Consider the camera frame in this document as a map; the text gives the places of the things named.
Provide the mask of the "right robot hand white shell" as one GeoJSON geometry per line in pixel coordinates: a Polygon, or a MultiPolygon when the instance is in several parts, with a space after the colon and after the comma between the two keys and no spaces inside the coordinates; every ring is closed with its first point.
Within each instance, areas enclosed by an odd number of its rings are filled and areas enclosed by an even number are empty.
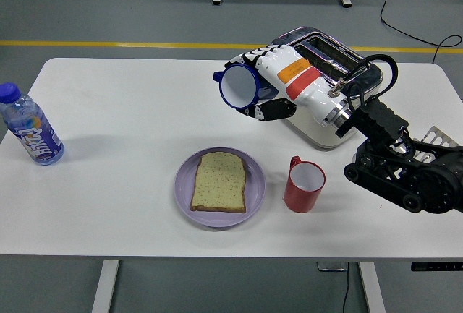
{"type": "Polygon", "coordinates": [[[236,111],[272,121],[293,116],[307,108],[323,126],[334,122],[341,96],[328,95],[330,87],[322,74],[294,48],[265,46],[243,53],[216,72],[224,102],[236,111]]]}

